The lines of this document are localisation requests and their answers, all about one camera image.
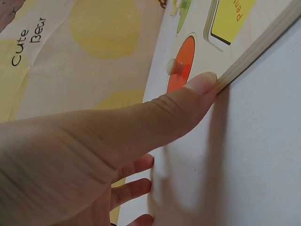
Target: skin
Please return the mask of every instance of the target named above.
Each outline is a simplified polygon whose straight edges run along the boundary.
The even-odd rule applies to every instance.
[[[173,93],[108,111],[79,111],[0,124],[2,226],[109,226],[113,208],[147,194],[149,151],[191,131],[217,93],[205,73]],[[143,215],[130,226],[151,226]]]
[[[0,0],[0,33],[14,20],[24,2],[25,0]]]

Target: wooden puzzle board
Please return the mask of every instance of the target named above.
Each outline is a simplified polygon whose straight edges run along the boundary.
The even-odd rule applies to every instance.
[[[188,37],[195,40],[195,53],[189,77],[173,74],[170,82],[212,71],[219,78],[219,91],[240,75],[267,47],[269,47],[301,14],[301,0],[229,0],[239,18],[244,4],[253,1],[252,9],[244,16],[244,23],[233,42],[218,49],[208,41],[211,22],[217,3],[226,0],[192,0],[189,9],[181,9],[181,18],[171,58],[176,58]]]

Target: fabric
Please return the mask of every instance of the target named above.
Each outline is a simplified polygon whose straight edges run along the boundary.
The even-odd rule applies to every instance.
[[[165,5],[0,0],[0,122],[141,102]]]

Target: white knob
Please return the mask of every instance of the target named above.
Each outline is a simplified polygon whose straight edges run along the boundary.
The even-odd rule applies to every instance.
[[[171,59],[167,63],[166,72],[168,75],[181,74],[182,68],[183,68],[183,63],[177,62],[176,59]]]

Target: white surface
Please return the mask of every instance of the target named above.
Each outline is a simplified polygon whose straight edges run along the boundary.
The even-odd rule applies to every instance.
[[[175,31],[166,15],[145,101],[166,92]],[[119,226],[146,212],[154,226],[301,225],[300,116],[301,19],[219,94],[191,133],[152,152],[152,194],[123,205]]]

